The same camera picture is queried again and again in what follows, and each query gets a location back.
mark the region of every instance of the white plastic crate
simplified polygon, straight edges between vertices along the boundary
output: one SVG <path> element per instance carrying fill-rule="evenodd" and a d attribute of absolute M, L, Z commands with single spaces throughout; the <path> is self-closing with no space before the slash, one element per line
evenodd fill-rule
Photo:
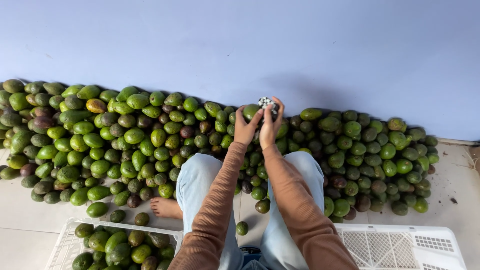
<path fill-rule="evenodd" d="M 466 270 L 453 232 L 445 227 L 335 224 L 365 270 Z"/>
<path fill-rule="evenodd" d="M 75 228 L 81 223 L 93 224 L 95 227 L 97 227 L 98 225 L 103 225 L 108 227 L 123 228 L 126 230 L 139 230 L 145 232 L 168 234 L 170 235 L 170 244 L 172 244 L 175 248 L 175 255 L 180 250 L 181 242 L 183 239 L 182 231 L 177 232 L 122 223 L 96 221 L 92 219 L 70 218 L 67 220 L 60 232 L 60 236 L 57 240 L 57 243 L 55 244 L 55 247 L 53 248 L 50 258 L 48 259 L 45 270 L 70 270 L 72 269 L 72 262 L 77 257 L 77 255 L 87 250 L 93 251 L 91 248 L 86 248 L 84 246 L 84 240 L 82 238 L 78 238 L 77 236 L 75 236 Z"/>

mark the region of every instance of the person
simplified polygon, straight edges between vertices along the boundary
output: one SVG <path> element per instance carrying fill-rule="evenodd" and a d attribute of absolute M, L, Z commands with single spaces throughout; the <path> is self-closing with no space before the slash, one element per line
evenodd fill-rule
<path fill-rule="evenodd" d="M 275 144 L 284 105 L 272 121 L 271 105 L 247 124 L 244 106 L 236 111 L 235 136 L 224 162 L 195 154 L 177 179 L 177 201 L 155 197 L 155 215 L 182 219 L 185 237 L 169 269 L 221 270 L 353 270 L 358 269 L 335 226 L 323 215 L 323 173 L 306 152 L 282 156 Z M 233 196 L 240 167 L 258 122 L 260 146 L 269 176 L 270 220 L 262 236 L 262 257 L 243 266 L 235 238 Z"/>

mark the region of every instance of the brown long-sleeve shirt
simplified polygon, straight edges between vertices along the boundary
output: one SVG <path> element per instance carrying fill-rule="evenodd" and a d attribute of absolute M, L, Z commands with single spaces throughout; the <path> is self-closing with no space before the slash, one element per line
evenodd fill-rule
<path fill-rule="evenodd" d="M 223 166 L 193 220 L 192 231 L 185 235 L 169 269 L 218 269 L 246 150 L 236 142 L 228 148 Z M 358 269 L 298 170 L 282 157 L 276 145 L 264 149 L 263 154 L 280 214 L 309 268 Z"/>

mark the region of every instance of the hand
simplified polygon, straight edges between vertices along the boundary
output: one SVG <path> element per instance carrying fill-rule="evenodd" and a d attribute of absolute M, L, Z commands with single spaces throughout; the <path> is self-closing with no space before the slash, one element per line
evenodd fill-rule
<path fill-rule="evenodd" d="M 235 113 L 235 136 L 233 137 L 233 141 L 247 146 L 253 139 L 253 134 L 255 133 L 258 122 L 262 118 L 264 110 L 259 109 L 250 123 L 247 124 L 242 115 L 245 106 L 246 105 L 241 106 Z"/>
<path fill-rule="evenodd" d="M 275 143 L 275 137 L 282 125 L 283 109 L 285 106 L 276 97 L 272 97 L 273 101 L 280 107 L 275 122 L 272 122 L 272 105 L 268 105 L 264 112 L 264 124 L 260 129 L 260 146 L 262 150 Z"/>

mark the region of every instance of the tile floor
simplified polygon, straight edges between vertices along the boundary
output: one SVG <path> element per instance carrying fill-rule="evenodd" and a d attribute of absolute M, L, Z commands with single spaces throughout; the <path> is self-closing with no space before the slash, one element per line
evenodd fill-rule
<path fill-rule="evenodd" d="M 427 213 L 419 214 L 410 209 L 407 216 L 399 217 L 385 207 L 382 213 L 358 213 L 357 218 L 348 223 L 448 227 L 456 236 L 467 268 L 475 269 L 480 264 L 480 218 L 472 213 L 472 208 L 480 205 L 480 176 L 471 168 L 473 162 L 468 156 L 468 147 L 440 144 L 437 148 L 441 158 L 435 166 L 436 174 L 429 176 L 432 196 L 428 198 L 430 209 Z M 7 156 L 8 151 L 0 151 L 0 164 L 6 164 Z M 30 198 L 30 190 L 21 187 L 20 180 L 0 180 L 0 240 L 9 245 L 8 249 L 3 249 L 5 252 L 1 252 L 0 260 L 7 263 L 6 269 L 44 269 L 65 221 L 69 217 L 87 217 L 86 206 L 34 202 Z M 111 202 L 112 199 L 104 199 L 110 203 L 106 217 L 118 208 Z M 235 220 L 246 221 L 250 226 L 246 236 L 238 236 L 240 246 L 258 245 L 268 223 L 268 214 L 256 212 L 255 203 L 250 195 L 244 193 L 234 197 Z M 126 223 L 130 224 L 133 224 L 136 213 L 149 212 L 147 203 L 135 210 L 121 208 L 127 211 Z M 151 227 L 182 229 L 182 221 L 158 219 L 153 214 L 150 218 Z"/>

